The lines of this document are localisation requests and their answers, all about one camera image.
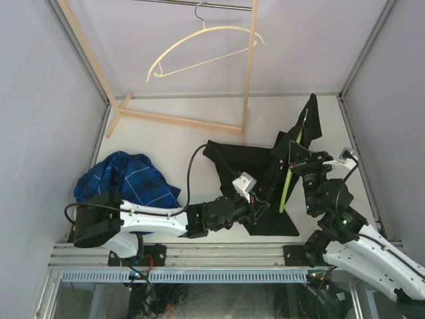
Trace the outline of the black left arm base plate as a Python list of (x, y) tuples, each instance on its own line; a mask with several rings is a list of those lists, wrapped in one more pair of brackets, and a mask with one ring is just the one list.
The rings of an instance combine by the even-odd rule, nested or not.
[(123, 260), (133, 267), (165, 266), (166, 252), (165, 245), (144, 245), (136, 256), (123, 258)]

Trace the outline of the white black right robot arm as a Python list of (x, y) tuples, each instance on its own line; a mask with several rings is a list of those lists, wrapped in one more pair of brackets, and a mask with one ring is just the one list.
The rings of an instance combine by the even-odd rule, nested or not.
[(289, 144), (289, 169), (302, 178), (306, 212), (319, 228), (305, 243), (306, 260), (341, 268), (375, 287), (407, 318), (424, 317), (424, 266), (396, 248), (351, 207), (347, 180), (359, 167), (353, 151), (338, 159)]

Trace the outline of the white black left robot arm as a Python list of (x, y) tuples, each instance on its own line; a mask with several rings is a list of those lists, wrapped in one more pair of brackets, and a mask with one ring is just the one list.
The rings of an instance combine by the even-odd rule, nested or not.
[(164, 209), (137, 205), (122, 199), (119, 192), (109, 191), (73, 206), (75, 247), (104, 247), (137, 266), (145, 259), (144, 235), (206, 237), (210, 232), (230, 229), (236, 222), (256, 223), (270, 204), (250, 193), (238, 199), (222, 196), (184, 209)]

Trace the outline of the green plastic hanger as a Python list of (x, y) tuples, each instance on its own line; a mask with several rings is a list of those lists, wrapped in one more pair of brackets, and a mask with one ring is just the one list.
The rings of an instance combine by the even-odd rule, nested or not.
[[(303, 134), (303, 127), (304, 127), (305, 121), (307, 120), (307, 115), (308, 115), (308, 110), (305, 111), (303, 121), (301, 123), (301, 128), (300, 128), (299, 134), (297, 135), (297, 138), (296, 138), (296, 143), (298, 143), (298, 144), (301, 142), (301, 138), (302, 138), (302, 134)], [(283, 213), (284, 210), (285, 210), (286, 201), (287, 201), (287, 198), (288, 198), (288, 191), (289, 191), (290, 183), (291, 183), (291, 180), (292, 180), (292, 175), (293, 175), (293, 173), (292, 173), (291, 169), (289, 169), (287, 171), (287, 174), (286, 174), (284, 188), (283, 188), (283, 191), (282, 191), (282, 196), (281, 196), (280, 206), (279, 206), (279, 213)]]

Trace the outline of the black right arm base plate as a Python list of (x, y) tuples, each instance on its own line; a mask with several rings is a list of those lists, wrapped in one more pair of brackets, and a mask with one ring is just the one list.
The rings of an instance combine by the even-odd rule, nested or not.
[(323, 260), (309, 258), (303, 245), (285, 245), (283, 254), (286, 266), (328, 266)]

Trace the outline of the black button shirt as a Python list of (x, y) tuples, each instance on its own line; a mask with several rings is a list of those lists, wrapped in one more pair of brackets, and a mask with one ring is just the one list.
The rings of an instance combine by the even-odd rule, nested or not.
[(280, 201), (288, 173), (289, 143), (301, 135), (300, 144), (308, 148), (313, 140), (322, 137), (317, 96), (310, 94), (295, 126), (288, 132), (280, 131), (272, 148), (221, 144), (209, 140), (203, 155), (216, 167), (220, 179), (220, 191), (225, 197), (236, 199), (239, 195), (233, 188), (236, 173), (246, 172), (256, 179), (254, 192), (270, 207), (255, 224), (246, 220), (243, 226), (251, 236), (298, 237), (299, 231), (286, 212), (280, 213)]

